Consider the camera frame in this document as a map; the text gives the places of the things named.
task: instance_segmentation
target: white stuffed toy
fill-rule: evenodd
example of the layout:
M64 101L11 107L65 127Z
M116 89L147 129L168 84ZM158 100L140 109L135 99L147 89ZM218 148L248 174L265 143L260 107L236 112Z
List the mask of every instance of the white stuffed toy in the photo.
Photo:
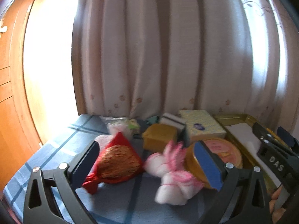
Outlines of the white stuffed toy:
M204 187L204 183L184 170L186 149L182 147L182 142L176 145L170 141L163 154L150 155L144 164L147 173L161 178L161 186L155 197L159 204L185 205Z

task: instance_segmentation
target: yellow sponge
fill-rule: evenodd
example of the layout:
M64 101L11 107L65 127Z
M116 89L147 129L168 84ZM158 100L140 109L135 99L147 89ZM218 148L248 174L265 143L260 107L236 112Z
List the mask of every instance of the yellow sponge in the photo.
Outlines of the yellow sponge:
M170 125L153 124L142 134L142 137L145 150L162 153L168 142L177 141L177 129Z

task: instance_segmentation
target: red bag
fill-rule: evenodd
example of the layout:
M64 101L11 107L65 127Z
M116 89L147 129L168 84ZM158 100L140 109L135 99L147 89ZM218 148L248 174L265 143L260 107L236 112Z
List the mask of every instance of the red bag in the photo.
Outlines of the red bag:
M95 194L99 183L115 184L127 181L143 172L141 158L121 132L100 152L93 172L89 174L83 188Z

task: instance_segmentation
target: metal tray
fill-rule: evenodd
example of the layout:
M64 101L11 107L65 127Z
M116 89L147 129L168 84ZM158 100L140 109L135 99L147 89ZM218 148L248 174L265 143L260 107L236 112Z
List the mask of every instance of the metal tray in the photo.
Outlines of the metal tray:
M226 130L227 134L225 139L233 143L241 152L243 159L244 168L252 168L254 166L260 166L260 164L255 160L255 158L250 154L250 152L243 146L241 142L225 127L228 125L236 125L239 123L247 123L250 127L253 126L255 122L261 124L256 118L248 114L230 114L230 115L215 115L216 121ZM273 131L267 129L281 144L286 145ZM269 194L274 193L277 190L272 179L264 172L264 179Z

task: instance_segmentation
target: blue bed sheet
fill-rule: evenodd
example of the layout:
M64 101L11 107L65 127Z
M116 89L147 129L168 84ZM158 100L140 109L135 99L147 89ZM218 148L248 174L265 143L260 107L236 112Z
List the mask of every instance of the blue bed sheet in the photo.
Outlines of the blue bed sheet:
M139 121L141 131L146 129ZM54 169L62 162L70 162L85 146L100 134L108 134L105 124L98 116L81 115L61 134L49 140L12 177L4 188L4 196L17 217L23 221L23 207L28 180L32 168ZM146 160L149 152L143 150L141 135L131 142L136 152ZM161 180L147 173L119 184L100 184L95 195L84 188L76 192L98 223L186 223L194 224L209 208L214 191L203 189L184 206L159 205L154 202ZM54 196L66 221L74 223L69 216L56 188Z

